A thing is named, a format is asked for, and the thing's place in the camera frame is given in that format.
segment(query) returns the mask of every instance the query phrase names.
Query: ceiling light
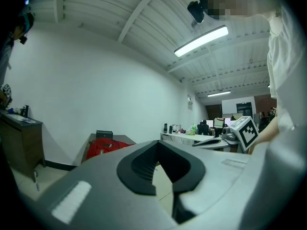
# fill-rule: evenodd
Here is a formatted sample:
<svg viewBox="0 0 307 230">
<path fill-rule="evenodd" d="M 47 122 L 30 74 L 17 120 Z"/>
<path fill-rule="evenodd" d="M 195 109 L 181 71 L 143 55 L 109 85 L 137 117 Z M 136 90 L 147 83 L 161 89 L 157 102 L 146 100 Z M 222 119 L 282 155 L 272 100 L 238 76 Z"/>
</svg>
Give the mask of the ceiling light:
<svg viewBox="0 0 307 230">
<path fill-rule="evenodd" d="M 180 48 L 176 49 L 175 55 L 181 57 L 184 54 L 198 48 L 199 46 L 202 46 L 214 39 L 217 39 L 221 36 L 225 36 L 227 34 L 228 34 L 227 26 L 223 25 L 218 28 L 215 28 L 214 30 L 211 30 L 203 35 L 200 35 L 199 37 L 185 44 L 184 46 L 181 46 Z"/>
<path fill-rule="evenodd" d="M 221 94 L 229 94 L 229 93 L 231 93 L 231 92 L 226 91 L 226 92 L 221 92 L 221 93 L 216 93 L 216 94 L 208 94 L 208 97 L 217 96 L 217 95 L 221 95 Z"/>
</svg>

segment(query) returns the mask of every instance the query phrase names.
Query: wooden cabinet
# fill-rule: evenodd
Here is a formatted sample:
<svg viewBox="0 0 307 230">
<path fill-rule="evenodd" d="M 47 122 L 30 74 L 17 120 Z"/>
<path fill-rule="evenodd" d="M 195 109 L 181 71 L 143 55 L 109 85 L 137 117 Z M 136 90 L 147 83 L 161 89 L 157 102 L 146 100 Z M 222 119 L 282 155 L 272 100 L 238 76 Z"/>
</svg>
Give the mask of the wooden cabinet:
<svg viewBox="0 0 307 230">
<path fill-rule="evenodd" d="M 0 118 L 2 147 L 9 164 L 33 180 L 34 168 L 45 158 L 42 141 L 42 123 L 28 124 L 2 113 Z"/>
</svg>

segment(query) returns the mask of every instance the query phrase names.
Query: white desk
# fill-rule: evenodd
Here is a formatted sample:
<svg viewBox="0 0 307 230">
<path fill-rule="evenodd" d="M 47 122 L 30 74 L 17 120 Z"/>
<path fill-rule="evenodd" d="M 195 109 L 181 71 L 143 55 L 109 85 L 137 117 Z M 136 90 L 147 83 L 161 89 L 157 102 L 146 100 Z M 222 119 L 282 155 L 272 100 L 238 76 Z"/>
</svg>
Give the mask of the white desk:
<svg viewBox="0 0 307 230">
<path fill-rule="evenodd" d="M 175 133 L 169 134 L 169 133 L 163 133 L 163 132 L 161 132 L 161 135 L 178 137 L 181 139 L 188 139 L 188 140 L 194 140 L 194 141 L 205 141 L 205 140 L 210 140 L 214 138 L 214 136 L 202 136 L 202 135 L 188 136 L 186 134 L 175 134 Z"/>
</svg>

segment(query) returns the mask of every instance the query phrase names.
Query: bottle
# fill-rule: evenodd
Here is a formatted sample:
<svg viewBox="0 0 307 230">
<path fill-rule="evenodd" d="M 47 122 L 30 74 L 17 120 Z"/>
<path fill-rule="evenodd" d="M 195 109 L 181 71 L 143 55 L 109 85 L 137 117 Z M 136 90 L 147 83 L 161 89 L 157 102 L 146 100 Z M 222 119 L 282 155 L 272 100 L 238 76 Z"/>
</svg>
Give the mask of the bottle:
<svg viewBox="0 0 307 230">
<path fill-rule="evenodd" d="M 193 130 L 192 135 L 193 136 L 196 135 L 196 125 L 195 124 L 193 124 L 192 130 Z"/>
<path fill-rule="evenodd" d="M 164 130 L 163 132 L 166 134 L 167 133 L 167 124 L 164 124 Z"/>
</svg>

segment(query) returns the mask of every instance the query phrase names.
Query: black box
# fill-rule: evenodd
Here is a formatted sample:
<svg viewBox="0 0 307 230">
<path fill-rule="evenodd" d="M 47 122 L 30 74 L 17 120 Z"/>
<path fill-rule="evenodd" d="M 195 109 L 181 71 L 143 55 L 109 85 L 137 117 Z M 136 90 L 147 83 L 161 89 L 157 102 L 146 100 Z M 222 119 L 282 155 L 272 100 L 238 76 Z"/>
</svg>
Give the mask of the black box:
<svg viewBox="0 0 307 230">
<path fill-rule="evenodd" d="M 97 130 L 97 131 L 96 131 L 96 139 L 97 139 L 97 138 L 109 138 L 109 139 L 113 139 L 113 132 L 112 132 L 112 131 Z"/>
</svg>

